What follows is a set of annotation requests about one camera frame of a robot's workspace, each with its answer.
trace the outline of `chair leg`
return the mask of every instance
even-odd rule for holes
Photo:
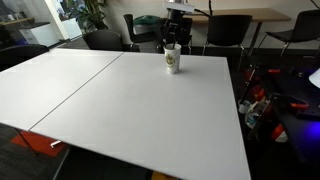
[[[134,44],[131,44],[131,45],[130,45],[130,51],[131,51],[131,52],[133,52],[133,45],[134,45]]]
[[[189,55],[191,55],[191,47],[192,47],[192,38],[190,39],[190,46],[189,46]]]
[[[262,39],[262,41],[260,42],[258,48],[260,48],[261,44],[263,43],[263,41],[266,39],[267,36],[268,36],[268,34],[266,34],[266,35],[263,37],[263,39]]]
[[[240,53],[240,60],[239,60],[239,64],[238,64],[238,71],[240,70],[240,65],[241,65],[241,61],[242,61],[242,56],[243,56],[243,52],[244,52],[244,47],[240,44],[239,48],[241,48],[241,53]]]
[[[206,44],[203,46],[202,56],[204,56],[204,52],[206,51],[207,45],[208,45],[208,42],[206,42]]]
[[[188,48],[189,48],[189,55],[191,55],[191,47],[190,47],[190,46],[188,46]]]
[[[316,58],[319,56],[319,52],[320,52],[320,45],[318,47],[318,51],[317,51],[317,54],[316,54]]]
[[[161,44],[159,44],[159,45],[157,46],[157,52],[158,52],[158,54],[161,53],[161,48],[162,48],[162,46],[161,46]]]
[[[282,48],[282,51],[281,51],[281,54],[280,54],[280,57],[282,57],[284,51],[289,47],[290,43],[289,42],[286,42],[284,45],[283,45],[283,48]]]

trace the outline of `paper cup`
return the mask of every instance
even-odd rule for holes
[[[180,64],[180,54],[181,54],[181,45],[167,44],[164,48],[164,55],[167,63],[167,72],[169,74],[176,74],[179,72],[179,64]]]

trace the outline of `metal leg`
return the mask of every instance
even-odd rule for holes
[[[256,70],[257,70],[258,68],[259,68],[258,66],[255,66],[255,67],[253,68],[252,73],[251,73],[251,75],[250,75],[250,78],[249,78],[249,80],[246,82],[246,89],[245,89],[242,97],[241,97],[240,100],[239,100],[239,104],[242,104],[242,103],[243,103],[243,101],[246,99],[246,97],[247,97],[247,95],[248,95],[248,93],[249,93],[249,91],[250,91],[250,88],[255,85]]]
[[[53,180],[56,180],[56,179],[57,179],[57,177],[58,177],[58,175],[59,175],[59,172],[60,172],[60,170],[61,170],[64,162],[66,161],[69,153],[70,153],[70,147],[68,147],[67,152],[66,152],[65,155],[63,156],[63,159],[62,159],[61,163],[59,164],[59,167],[58,167],[58,169],[56,170],[56,172],[55,172],[55,174],[54,174],[54,176],[53,176],[53,178],[52,178]]]
[[[13,130],[21,137],[22,141],[31,149],[34,154],[37,154],[36,151],[32,148],[32,146],[28,143],[28,141],[22,136],[22,134],[15,128]]]
[[[254,35],[253,35],[253,38],[252,38],[252,41],[251,41],[251,44],[250,44],[250,49],[249,49],[248,56],[252,55],[254,45],[255,45],[255,43],[257,41],[260,29],[261,29],[261,25],[262,25],[262,22],[258,22],[257,27],[256,27],[256,31],[254,32]]]
[[[317,54],[316,54],[316,58],[319,56],[319,51],[320,51],[320,45],[319,45],[319,48],[318,48],[318,51],[317,51]]]
[[[191,47],[190,47],[190,46],[188,46],[188,48],[189,48],[189,55],[191,55]]]
[[[238,72],[240,70],[240,65],[241,65],[243,51],[244,51],[244,47],[241,44],[239,45],[239,48],[241,48],[241,54],[240,54],[240,60],[239,60],[239,65],[238,65]]]
[[[290,43],[289,42],[286,42],[284,45],[283,45],[283,48],[282,48],[282,51],[281,51],[281,54],[280,54],[280,57],[282,57],[284,51],[289,47]]]
[[[189,46],[189,55],[191,55],[191,47],[192,47],[192,38],[190,39],[190,46]]]
[[[130,51],[133,52],[133,44],[130,46]]]
[[[158,46],[157,46],[157,52],[160,54],[161,53],[161,48],[162,48],[162,46],[159,44]]]
[[[268,36],[268,34],[266,34],[266,35],[263,37],[263,39],[262,39],[262,41],[260,42],[258,48],[260,48],[261,44],[263,43],[263,41],[266,39],[267,36]]]
[[[206,50],[207,45],[208,45],[208,41],[207,41],[206,44],[203,46],[202,56],[204,56],[204,52],[205,52],[205,50]]]

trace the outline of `potted plant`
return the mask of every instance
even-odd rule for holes
[[[96,29],[108,29],[103,19],[105,14],[100,7],[107,6],[107,0],[68,0],[67,6],[71,13],[69,17],[76,17],[80,27],[83,26],[85,31]]]

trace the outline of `table leg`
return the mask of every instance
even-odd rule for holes
[[[256,70],[257,70],[257,66],[255,66],[251,72],[250,78],[249,80],[246,82],[246,89],[244,91],[244,93],[242,94],[240,100],[239,100],[239,105],[243,103],[243,101],[246,99],[251,87],[253,87],[255,85],[255,77],[256,77]]]
[[[250,49],[249,49],[248,56],[252,55],[254,45],[256,44],[260,29],[261,29],[261,25],[262,25],[262,22],[258,22],[257,27],[256,27],[256,31],[254,32],[254,35],[253,35],[253,38],[252,38],[252,41],[251,41],[251,44],[250,44]]]
[[[61,162],[60,162],[60,164],[59,164],[58,169],[57,169],[56,172],[54,173],[54,176],[53,176],[53,178],[52,178],[53,180],[56,180],[56,179],[57,179],[57,177],[58,177],[58,175],[59,175],[59,173],[60,173],[60,170],[61,170],[64,162],[66,161],[66,159],[67,159],[67,157],[68,157],[68,155],[69,155],[69,153],[70,153],[70,148],[71,148],[71,147],[69,146],[68,149],[67,149],[67,151],[66,151],[66,153],[64,154],[64,156],[63,156],[63,158],[62,158],[62,160],[61,160]]]

